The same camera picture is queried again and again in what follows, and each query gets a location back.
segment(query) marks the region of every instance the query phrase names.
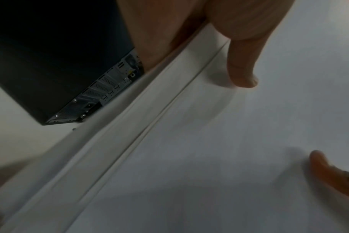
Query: white floor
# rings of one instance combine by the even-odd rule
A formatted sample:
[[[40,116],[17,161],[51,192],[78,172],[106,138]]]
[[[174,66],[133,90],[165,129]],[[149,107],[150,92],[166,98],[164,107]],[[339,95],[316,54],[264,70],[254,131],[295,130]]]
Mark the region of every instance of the white floor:
[[[77,126],[41,126],[0,88],[0,166],[41,155]]]

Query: white wall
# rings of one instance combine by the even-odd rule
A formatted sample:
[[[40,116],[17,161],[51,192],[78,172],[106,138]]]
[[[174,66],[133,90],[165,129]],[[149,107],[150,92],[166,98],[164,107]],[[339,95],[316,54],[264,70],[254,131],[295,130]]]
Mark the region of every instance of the white wall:
[[[41,155],[77,126],[41,126],[0,88],[0,166]]]

